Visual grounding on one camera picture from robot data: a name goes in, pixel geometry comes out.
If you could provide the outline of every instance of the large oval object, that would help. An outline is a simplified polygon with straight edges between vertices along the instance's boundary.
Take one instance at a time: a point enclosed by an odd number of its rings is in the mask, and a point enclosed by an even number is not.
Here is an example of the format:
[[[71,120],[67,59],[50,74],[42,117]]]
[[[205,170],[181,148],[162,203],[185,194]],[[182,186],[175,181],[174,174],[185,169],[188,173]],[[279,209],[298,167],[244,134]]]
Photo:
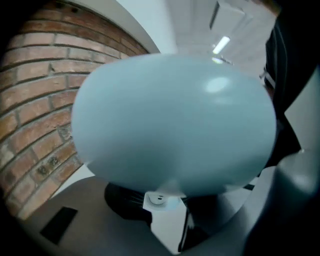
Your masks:
[[[139,192],[203,196],[246,185],[276,134],[268,93],[233,66],[151,54],[105,64],[78,91],[72,135],[97,176]]]

